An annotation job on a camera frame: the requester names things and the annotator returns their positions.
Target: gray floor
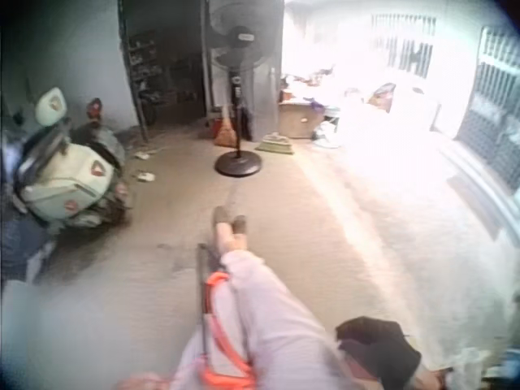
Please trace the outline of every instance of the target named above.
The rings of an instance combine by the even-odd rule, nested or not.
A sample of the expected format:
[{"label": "gray floor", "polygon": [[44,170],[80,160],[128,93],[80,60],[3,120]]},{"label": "gray floor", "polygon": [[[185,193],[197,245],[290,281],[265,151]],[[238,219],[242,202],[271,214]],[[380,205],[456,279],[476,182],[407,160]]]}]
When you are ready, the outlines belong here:
[{"label": "gray floor", "polygon": [[457,172],[430,137],[412,147],[409,134],[404,143],[371,128],[342,149],[298,142],[294,156],[264,154],[262,172],[243,180],[216,175],[224,149],[194,133],[156,138],[164,149],[129,163],[130,174],[157,175],[132,180],[132,223],[62,245],[38,286],[7,292],[11,369],[29,356],[22,370],[52,390],[172,374],[197,322],[195,247],[220,204],[248,215],[252,250],[327,330],[362,314],[395,319],[432,366],[490,349],[506,333],[518,249],[481,218],[485,204],[475,212],[453,189]]}]

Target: cream scooter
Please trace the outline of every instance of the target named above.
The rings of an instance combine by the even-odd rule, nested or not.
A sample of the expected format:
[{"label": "cream scooter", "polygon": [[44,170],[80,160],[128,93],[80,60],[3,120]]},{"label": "cream scooter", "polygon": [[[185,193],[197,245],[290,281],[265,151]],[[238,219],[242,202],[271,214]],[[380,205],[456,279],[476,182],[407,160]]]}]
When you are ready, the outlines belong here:
[{"label": "cream scooter", "polygon": [[120,167],[91,147],[71,143],[66,113],[58,88],[37,103],[36,120],[44,128],[24,152],[15,175],[15,195],[22,208],[50,226],[94,228],[118,223],[130,207]]}]

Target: scooter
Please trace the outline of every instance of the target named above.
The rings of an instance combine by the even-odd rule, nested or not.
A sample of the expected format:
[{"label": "scooter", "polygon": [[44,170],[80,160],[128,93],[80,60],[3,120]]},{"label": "scooter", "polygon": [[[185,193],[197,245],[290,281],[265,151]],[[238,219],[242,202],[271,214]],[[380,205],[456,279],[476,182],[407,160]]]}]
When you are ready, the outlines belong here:
[{"label": "scooter", "polygon": [[20,207],[57,229],[123,221],[131,206],[121,177],[123,146],[101,126],[87,145],[72,143],[66,113],[67,103],[58,88],[36,104],[36,120],[43,129],[24,148],[15,174],[14,194]]}]

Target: stand fan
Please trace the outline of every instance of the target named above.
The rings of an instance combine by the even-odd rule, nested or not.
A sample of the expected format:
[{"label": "stand fan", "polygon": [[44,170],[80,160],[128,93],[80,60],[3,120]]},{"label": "stand fan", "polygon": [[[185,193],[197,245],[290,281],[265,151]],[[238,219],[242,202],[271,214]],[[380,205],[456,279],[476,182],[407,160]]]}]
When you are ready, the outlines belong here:
[{"label": "stand fan", "polygon": [[204,30],[212,62],[227,71],[231,89],[232,111],[235,114],[236,150],[222,154],[214,164],[221,175],[246,177],[262,169],[262,160],[256,153],[241,150],[242,72],[252,71],[272,53],[278,26],[272,26],[273,15],[282,12],[280,0],[242,0],[209,12],[203,1]]}]

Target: window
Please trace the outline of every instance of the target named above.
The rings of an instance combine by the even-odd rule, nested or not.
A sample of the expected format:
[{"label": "window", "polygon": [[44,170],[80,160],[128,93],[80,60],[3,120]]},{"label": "window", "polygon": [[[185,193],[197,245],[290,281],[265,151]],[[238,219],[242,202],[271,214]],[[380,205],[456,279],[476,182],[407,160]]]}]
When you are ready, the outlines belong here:
[{"label": "window", "polygon": [[388,56],[388,66],[426,78],[436,18],[420,15],[373,15],[372,45]]}]

